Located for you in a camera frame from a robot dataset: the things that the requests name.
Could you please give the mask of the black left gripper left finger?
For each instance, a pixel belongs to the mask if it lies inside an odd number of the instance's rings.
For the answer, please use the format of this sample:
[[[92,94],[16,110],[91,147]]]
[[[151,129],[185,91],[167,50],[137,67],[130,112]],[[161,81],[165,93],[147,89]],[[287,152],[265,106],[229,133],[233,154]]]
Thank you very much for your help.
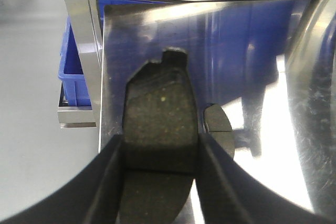
[[[3,223],[115,223],[123,176],[122,135],[59,190]]]

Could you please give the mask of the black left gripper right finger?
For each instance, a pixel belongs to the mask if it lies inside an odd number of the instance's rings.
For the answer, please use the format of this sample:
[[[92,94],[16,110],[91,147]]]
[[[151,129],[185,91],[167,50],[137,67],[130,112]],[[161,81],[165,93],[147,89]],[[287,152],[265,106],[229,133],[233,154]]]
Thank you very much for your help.
[[[209,135],[198,136],[196,187],[205,223],[330,223],[271,191]]]

